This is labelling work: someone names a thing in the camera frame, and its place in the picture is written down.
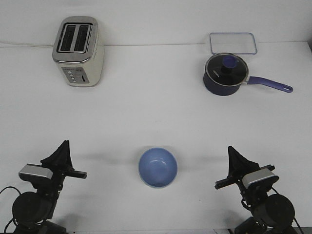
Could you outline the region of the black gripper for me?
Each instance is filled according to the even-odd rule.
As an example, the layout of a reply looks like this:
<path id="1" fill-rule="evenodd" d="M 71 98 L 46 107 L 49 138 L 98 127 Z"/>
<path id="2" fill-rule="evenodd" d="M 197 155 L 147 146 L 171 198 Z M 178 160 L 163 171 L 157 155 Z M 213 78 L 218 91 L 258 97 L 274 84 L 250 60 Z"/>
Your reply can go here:
<path id="1" fill-rule="evenodd" d="M 44 195 L 59 195 L 66 177 L 85 179 L 87 173 L 73 168 L 70 143 L 65 140 L 49 157 L 42 159 L 41 165 L 52 171 L 52 178 L 40 188 Z"/>
<path id="2" fill-rule="evenodd" d="M 255 189 L 246 189 L 242 183 L 242 178 L 251 172 L 258 171 L 261 169 L 268 168 L 273 172 L 275 170 L 274 165 L 266 165 L 259 167 L 256 162 L 249 161 L 244 156 L 242 156 L 233 146 L 228 147 L 228 176 L 225 179 L 215 182 L 214 187 L 218 190 L 233 184 L 236 184 L 242 194 L 253 194 L 262 195 L 267 194 L 271 187 L 256 187 Z"/>

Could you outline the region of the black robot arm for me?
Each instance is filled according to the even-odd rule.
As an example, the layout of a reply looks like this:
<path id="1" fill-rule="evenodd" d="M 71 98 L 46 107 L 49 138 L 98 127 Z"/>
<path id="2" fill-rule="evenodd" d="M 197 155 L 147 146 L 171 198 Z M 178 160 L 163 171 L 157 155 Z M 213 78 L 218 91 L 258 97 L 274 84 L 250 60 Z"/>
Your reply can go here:
<path id="1" fill-rule="evenodd" d="M 279 176 L 273 173 L 273 165 L 259 166 L 246 159 L 233 146 L 228 147 L 228 175 L 215 182 L 215 188 L 221 189 L 236 184 L 242 196 L 242 206 L 251 216 L 229 231 L 232 234 L 295 234 L 292 226 L 295 222 L 295 209 L 291 201 L 275 192 L 273 185 Z"/>
<path id="2" fill-rule="evenodd" d="M 65 140 L 40 165 L 26 164 L 19 177 L 30 182 L 35 192 L 20 194 L 13 203 L 15 234 L 65 234 L 65 227 L 51 222 L 65 178 L 85 179 L 86 172 L 73 168 L 70 144 Z"/>

